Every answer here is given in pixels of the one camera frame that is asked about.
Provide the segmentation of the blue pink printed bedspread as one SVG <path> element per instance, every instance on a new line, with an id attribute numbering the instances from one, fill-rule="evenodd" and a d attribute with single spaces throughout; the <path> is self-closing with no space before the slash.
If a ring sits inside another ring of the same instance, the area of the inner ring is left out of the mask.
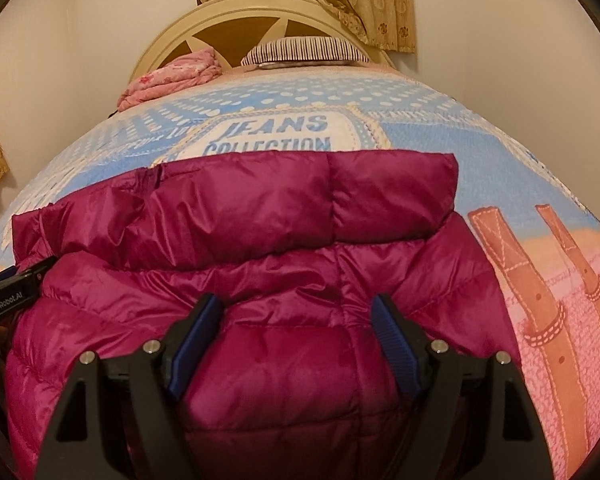
<path id="1" fill-rule="evenodd" d="M 600 220 L 515 139 L 393 70 L 231 70 L 114 113 L 17 197 L 0 223 L 0 272 L 18 266 L 15 216 L 120 174 L 228 154 L 359 151 L 455 158 L 454 209 L 500 284 L 519 349 L 507 353 L 539 416 L 554 477 L 600 478 Z M 23 479 L 6 385 L 0 478 Z"/>

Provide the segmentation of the cream arched wooden headboard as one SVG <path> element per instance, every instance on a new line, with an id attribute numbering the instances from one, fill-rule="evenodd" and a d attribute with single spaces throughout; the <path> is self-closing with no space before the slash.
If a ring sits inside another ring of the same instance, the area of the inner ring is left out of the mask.
<path id="1" fill-rule="evenodd" d="M 140 56 L 130 78 L 206 47 L 212 47 L 221 66 L 229 70 L 258 44 L 298 36 L 345 39 L 372 62 L 394 66 L 386 52 L 362 44 L 314 0 L 212 0 L 166 26 Z"/>

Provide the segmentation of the folded pink floral blanket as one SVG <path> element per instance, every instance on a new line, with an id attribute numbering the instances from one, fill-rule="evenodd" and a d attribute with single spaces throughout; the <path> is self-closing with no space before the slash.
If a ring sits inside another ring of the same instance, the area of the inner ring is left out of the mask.
<path id="1" fill-rule="evenodd" d="M 213 48 L 181 55 L 132 80 L 119 96 L 117 111 L 124 112 L 145 102 L 206 84 L 221 75 L 222 66 Z"/>

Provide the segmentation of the striped pillow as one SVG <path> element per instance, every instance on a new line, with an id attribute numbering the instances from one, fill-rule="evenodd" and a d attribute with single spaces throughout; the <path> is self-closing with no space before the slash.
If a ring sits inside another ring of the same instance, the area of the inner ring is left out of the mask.
<path id="1" fill-rule="evenodd" d="M 350 41 L 329 36 L 284 37 L 258 44 L 241 66 L 266 63 L 368 63 L 370 58 Z"/>

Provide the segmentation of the magenta puffer jacket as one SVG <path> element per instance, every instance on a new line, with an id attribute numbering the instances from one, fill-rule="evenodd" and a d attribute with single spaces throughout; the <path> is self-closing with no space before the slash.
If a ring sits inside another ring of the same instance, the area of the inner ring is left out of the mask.
<path id="1" fill-rule="evenodd" d="M 12 452 L 34 475 L 76 358 L 161 337 L 207 292 L 219 335 L 180 416 L 208 479 L 370 479 L 405 413 L 373 298 L 453 349 L 519 352 L 500 284 L 454 209 L 455 158 L 412 151 L 228 154 L 140 168 L 12 219 L 40 299 L 6 363 Z"/>

